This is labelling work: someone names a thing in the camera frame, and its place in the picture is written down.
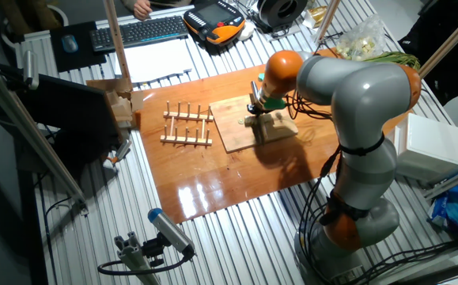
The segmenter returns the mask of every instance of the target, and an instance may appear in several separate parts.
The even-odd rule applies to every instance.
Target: computer mouse
[[[78,51],[78,43],[72,35],[62,36],[63,50],[67,53],[73,53]]]

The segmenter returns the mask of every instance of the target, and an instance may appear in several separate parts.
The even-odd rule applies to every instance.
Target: white paper
[[[158,44],[125,48],[132,83],[152,82],[169,75],[182,74],[193,67],[183,40],[168,40]],[[115,75],[121,76],[115,56]]]

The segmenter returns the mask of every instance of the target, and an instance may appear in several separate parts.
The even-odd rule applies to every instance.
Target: wooden pole
[[[119,32],[118,16],[116,16],[116,9],[114,0],[104,0],[105,13],[108,17],[109,30],[111,31],[112,42],[115,45],[116,55],[118,56],[119,68],[121,74],[128,84],[128,88],[132,90],[131,73],[128,71],[127,58],[123,50],[123,40]]]
[[[320,27],[316,31],[315,38],[313,39],[314,44],[318,45],[318,43],[324,38],[325,32],[327,31],[327,28],[329,28],[329,25],[332,22],[332,18],[334,17],[334,13],[338,9],[340,1],[341,0],[331,0],[331,2],[329,3],[327,11],[325,11],[324,19],[322,20],[322,24],[320,24]]]
[[[458,28],[449,38],[437,49],[418,71],[420,78],[424,78],[458,43]]]

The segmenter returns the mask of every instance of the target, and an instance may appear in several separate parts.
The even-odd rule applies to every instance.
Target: black keyboard
[[[163,17],[128,25],[120,25],[119,30],[125,48],[155,44],[188,36],[187,27],[181,16]],[[90,31],[89,36],[92,39],[93,51],[115,50],[109,28]]]

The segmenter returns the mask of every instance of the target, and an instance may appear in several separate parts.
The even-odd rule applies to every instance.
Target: glossy table surface
[[[264,65],[222,74],[179,85],[149,89],[139,94],[144,98],[138,112],[138,126],[151,172],[157,186],[162,209],[174,220],[183,222],[249,199],[310,181],[320,175],[325,161],[338,146],[334,125],[329,120],[314,120],[298,114],[295,123],[299,134],[227,154],[214,122],[206,123],[213,146],[194,146],[160,142],[164,126],[171,120],[163,117],[170,103],[171,112],[191,111],[206,114],[209,103],[250,94],[250,81],[264,72]],[[329,106],[314,106],[331,111]],[[389,121],[384,131],[391,130],[399,117]],[[202,129],[202,122],[176,120],[178,135],[188,127],[190,136]]]

